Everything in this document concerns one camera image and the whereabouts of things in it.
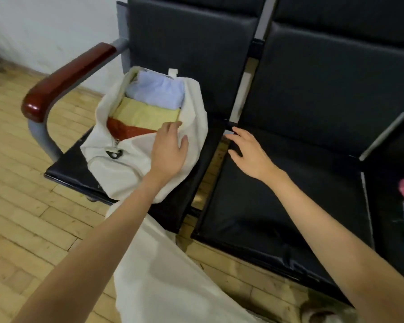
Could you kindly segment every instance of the white fabric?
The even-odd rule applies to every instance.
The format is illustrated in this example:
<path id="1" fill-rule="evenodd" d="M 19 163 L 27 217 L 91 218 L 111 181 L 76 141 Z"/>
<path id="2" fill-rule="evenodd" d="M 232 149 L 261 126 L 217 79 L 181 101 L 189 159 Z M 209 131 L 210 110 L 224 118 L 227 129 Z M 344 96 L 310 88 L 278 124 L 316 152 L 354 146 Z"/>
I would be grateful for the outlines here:
<path id="1" fill-rule="evenodd" d="M 108 217 L 119 205 L 110 207 Z M 114 272 L 122 323 L 259 322 L 226 295 L 149 215 Z"/>
<path id="2" fill-rule="evenodd" d="M 126 88 L 126 95 L 136 101 L 169 110 L 181 108 L 184 99 L 184 83 L 173 76 L 141 70 L 136 80 Z"/>
<path id="3" fill-rule="evenodd" d="M 81 145 L 81 151 L 88 163 L 88 169 L 97 179 L 108 197 L 123 200 L 140 183 L 151 168 L 151 149 L 156 133 L 140 135 L 117 144 L 123 150 L 123 155 L 114 160 L 106 153 L 113 148 L 114 139 L 106 127 L 108 115 L 119 106 L 124 91 L 134 79 L 140 67 L 132 67 L 102 98 L 96 109 L 96 124 L 86 141 Z M 199 159 L 199 154 L 208 133 L 207 114 L 203 105 L 200 86 L 191 78 L 177 77 L 184 82 L 184 102 L 178 120 L 183 124 L 178 129 L 178 139 L 184 135 L 189 139 L 189 150 L 181 171 L 158 193 L 154 202 L 161 202 L 177 185 L 190 173 Z"/>

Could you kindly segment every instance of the red wooden armrest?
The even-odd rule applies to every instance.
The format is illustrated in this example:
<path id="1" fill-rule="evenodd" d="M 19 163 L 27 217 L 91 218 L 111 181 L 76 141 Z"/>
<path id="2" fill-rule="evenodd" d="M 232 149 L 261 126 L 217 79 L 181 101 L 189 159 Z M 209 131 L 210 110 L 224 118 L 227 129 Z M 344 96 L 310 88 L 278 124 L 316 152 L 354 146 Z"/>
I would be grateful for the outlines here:
<path id="1" fill-rule="evenodd" d="M 21 111 L 24 116 L 34 122 L 43 123 L 50 105 L 62 93 L 116 52 L 113 45 L 99 43 L 39 81 L 22 101 Z"/>

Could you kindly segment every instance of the wooden floor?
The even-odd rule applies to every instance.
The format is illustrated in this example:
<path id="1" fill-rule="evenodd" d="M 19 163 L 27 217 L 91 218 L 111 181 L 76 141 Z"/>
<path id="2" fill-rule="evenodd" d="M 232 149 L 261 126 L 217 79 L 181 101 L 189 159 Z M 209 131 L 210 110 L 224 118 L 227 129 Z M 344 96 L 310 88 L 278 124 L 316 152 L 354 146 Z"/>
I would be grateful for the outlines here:
<path id="1" fill-rule="evenodd" d="M 10 65 L 6 69 L 0 73 L 0 323 L 11 320 L 108 210 L 43 178 L 52 162 L 30 135 L 20 111 L 22 98 L 42 76 Z M 54 106 L 48 129 L 63 151 L 94 124 L 99 100 L 74 91 Z M 203 206 L 226 148 L 224 143 L 219 146 L 194 206 Z M 270 318 L 299 322 L 299 306 L 309 295 L 306 288 L 193 241 L 195 222 L 186 217 L 178 244 L 225 292 Z M 87 322 L 119 322 L 114 299 L 110 281 Z"/>

